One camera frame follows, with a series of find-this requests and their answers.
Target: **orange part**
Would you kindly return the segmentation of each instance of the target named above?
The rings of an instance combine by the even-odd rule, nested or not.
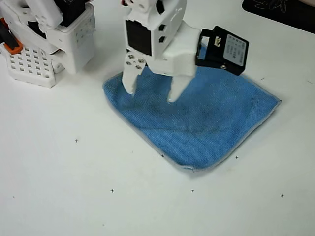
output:
[[[16,38],[15,38],[15,41],[18,43],[19,46],[15,47],[14,49],[11,49],[7,44],[4,44],[5,49],[7,49],[7,51],[10,52],[11,55],[18,54],[23,49],[22,43],[19,40],[17,40]]]
[[[4,26],[5,26],[7,29],[9,29],[9,26],[8,26],[8,24],[5,22],[5,20],[4,20],[3,17],[0,18],[0,21],[4,24]]]

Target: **blue cloth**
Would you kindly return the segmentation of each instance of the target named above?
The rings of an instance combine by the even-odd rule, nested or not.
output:
[[[125,91],[122,75],[103,88],[136,130],[175,163],[194,171],[222,162],[280,104],[248,79],[205,67],[169,104],[171,79],[145,68],[134,96]]]

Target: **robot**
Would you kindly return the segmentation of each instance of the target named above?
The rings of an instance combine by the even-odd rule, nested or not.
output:
[[[75,74],[95,54],[89,1],[2,0],[0,13],[0,51],[17,80],[51,88],[55,74]]]
[[[136,80],[144,67],[172,76],[168,102],[175,102],[195,77],[197,66],[225,69],[234,74],[245,70],[248,41],[220,28],[194,29],[183,21],[187,0],[123,0],[130,8],[125,16],[127,54],[123,84],[136,92]],[[206,55],[199,52],[208,40]]]
[[[95,54],[94,8],[90,0],[0,0],[0,52],[10,75],[51,88],[54,74],[79,71]],[[183,21],[187,0],[122,0],[127,54],[123,85],[136,93],[144,68],[173,77],[168,102],[175,102],[197,66],[234,74],[245,70],[248,41],[216,26],[195,29]],[[201,47],[206,53],[200,54]]]

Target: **white table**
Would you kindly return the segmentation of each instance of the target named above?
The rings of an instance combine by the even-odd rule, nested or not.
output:
[[[315,35],[241,0],[188,0],[185,21],[247,39],[245,74],[283,101],[221,165],[192,173],[105,99],[125,56],[119,2],[94,2],[97,55],[52,89],[13,80],[0,57],[0,235],[313,236]]]

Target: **perforated white panel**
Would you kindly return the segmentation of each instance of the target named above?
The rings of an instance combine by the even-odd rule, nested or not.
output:
[[[11,55],[1,44],[0,51],[14,79],[48,88],[56,84],[51,62],[41,55],[39,49],[25,47],[20,53]]]

